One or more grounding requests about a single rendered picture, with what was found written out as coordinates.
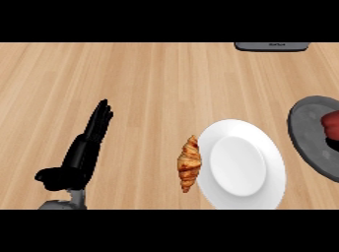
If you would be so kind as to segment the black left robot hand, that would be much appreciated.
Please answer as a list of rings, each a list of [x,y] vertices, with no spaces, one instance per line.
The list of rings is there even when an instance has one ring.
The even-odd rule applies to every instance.
[[[36,175],[45,189],[82,190],[93,176],[102,142],[114,111],[104,99],[93,111],[85,132],[76,137],[61,167],[45,168]]]

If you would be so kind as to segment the red bell pepper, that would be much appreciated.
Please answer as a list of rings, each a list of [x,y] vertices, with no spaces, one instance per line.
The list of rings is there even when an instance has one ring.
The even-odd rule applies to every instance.
[[[321,125],[327,138],[339,141],[339,110],[327,113],[321,117]]]

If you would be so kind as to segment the white round plate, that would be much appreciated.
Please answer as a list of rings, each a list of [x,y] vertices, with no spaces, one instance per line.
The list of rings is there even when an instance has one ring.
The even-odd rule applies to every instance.
[[[200,137],[203,167],[199,184],[218,209],[277,209],[287,172],[277,145],[249,122],[224,119]]]

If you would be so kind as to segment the brown croissant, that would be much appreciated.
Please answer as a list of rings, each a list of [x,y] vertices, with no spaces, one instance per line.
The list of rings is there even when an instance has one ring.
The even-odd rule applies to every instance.
[[[182,153],[178,157],[178,171],[181,178],[182,191],[190,192],[196,184],[197,177],[203,166],[203,158],[200,153],[199,139],[191,136],[182,148]]]

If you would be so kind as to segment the dark grey appliance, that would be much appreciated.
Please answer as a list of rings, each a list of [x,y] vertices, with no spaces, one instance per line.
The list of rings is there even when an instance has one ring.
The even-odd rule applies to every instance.
[[[296,52],[308,49],[308,42],[236,42],[241,51]]]

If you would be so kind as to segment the grey round plate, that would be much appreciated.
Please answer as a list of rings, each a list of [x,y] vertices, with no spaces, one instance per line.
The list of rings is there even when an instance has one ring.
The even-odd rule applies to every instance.
[[[339,110],[339,100],[321,95],[301,99],[289,114],[289,133],[296,151],[314,168],[330,180],[339,182],[339,152],[326,144],[321,117]]]

